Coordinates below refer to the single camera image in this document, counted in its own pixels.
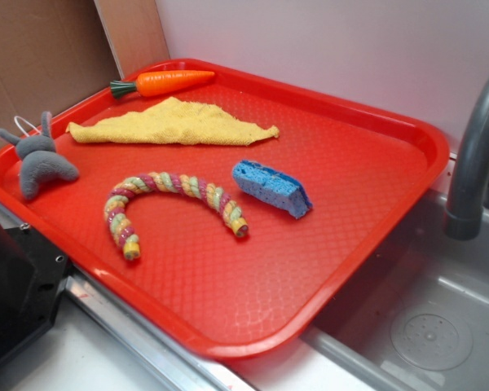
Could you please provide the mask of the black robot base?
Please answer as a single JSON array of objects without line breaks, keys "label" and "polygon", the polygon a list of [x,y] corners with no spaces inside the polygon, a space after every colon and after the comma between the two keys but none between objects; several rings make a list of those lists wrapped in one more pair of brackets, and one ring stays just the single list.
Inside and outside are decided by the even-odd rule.
[{"label": "black robot base", "polygon": [[55,323],[68,255],[28,224],[0,224],[0,366]]}]

